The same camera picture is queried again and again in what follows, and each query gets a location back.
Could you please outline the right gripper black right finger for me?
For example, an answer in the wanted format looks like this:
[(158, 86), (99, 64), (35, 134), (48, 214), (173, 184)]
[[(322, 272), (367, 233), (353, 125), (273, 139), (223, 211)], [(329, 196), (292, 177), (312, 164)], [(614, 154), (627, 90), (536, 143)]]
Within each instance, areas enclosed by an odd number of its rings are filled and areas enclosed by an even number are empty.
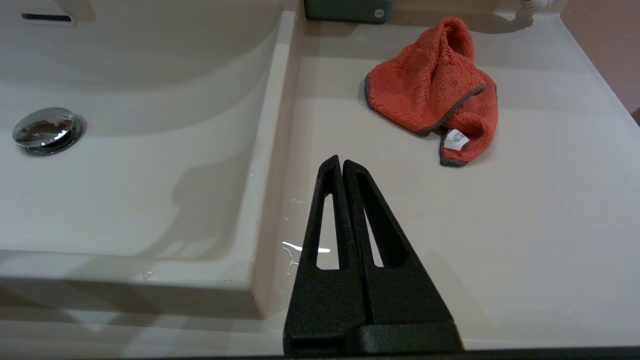
[(343, 182), (365, 310), (363, 324), (347, 332), (347, 348), (355, 354), (461, 352), (450, 310), (371, 173), (347, 160)]

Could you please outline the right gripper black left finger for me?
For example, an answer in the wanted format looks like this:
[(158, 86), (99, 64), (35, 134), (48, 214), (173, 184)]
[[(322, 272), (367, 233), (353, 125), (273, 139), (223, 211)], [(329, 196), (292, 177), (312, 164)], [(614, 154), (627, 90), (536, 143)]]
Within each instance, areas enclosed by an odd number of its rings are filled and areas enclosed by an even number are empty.
[[(327, 196), (333, 199), (338, 269), (322, 269), (317, 264)], [(342, 165), (334, 155), (318, 167), (283, 328), (283, 352), (287, 357), (348, 357), (366, 353), (361, 338), (367, 324), (361, 272)]]

